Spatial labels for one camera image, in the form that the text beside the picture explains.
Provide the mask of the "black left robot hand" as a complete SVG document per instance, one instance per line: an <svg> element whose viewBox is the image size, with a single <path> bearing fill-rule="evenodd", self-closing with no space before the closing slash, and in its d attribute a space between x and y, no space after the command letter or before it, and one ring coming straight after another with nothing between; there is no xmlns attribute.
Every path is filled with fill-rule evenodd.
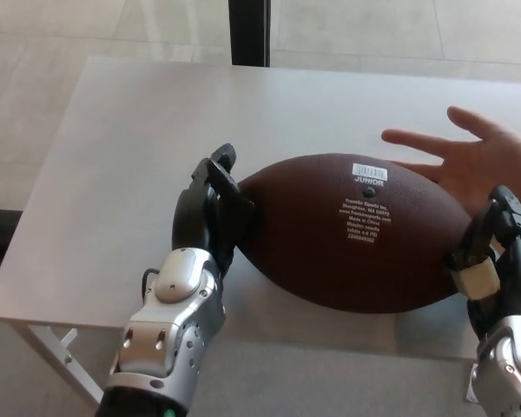
<svg viewBox="0 0 521 417"><path fill-rule="evenodd" d="M202 159L192 181L177 200L172 226L172 248L199 248L209 252L224 277L234 248L254 218L255 206L231 176L236 162L232 144L221 145Z"/></svg>

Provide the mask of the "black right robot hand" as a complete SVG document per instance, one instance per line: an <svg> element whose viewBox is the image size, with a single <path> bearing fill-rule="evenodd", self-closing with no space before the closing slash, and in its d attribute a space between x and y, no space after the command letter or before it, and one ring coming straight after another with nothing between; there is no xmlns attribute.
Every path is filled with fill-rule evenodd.
<svg viewBox="0 0 521 417"><path fill-rule="evenodd" d="M445 265L467 298L479 340L504 318L521 315L521 202L505 185L492 190Z"/></svg>

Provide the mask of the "person's bare hand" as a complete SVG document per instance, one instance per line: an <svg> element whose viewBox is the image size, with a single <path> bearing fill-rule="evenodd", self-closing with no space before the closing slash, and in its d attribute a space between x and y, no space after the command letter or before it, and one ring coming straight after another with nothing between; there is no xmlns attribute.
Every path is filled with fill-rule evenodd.
<svg viewBox="0 0 521 417"><path fill-rule="evenodd" d="M470 215L484 207L488 195L505 185L521 201L521 137L478 113L456 106L446 110L456 127L476 142L448 140L400 129L385 129L381 139L442 159L439 165L399 162L451 194Z"/></svg>

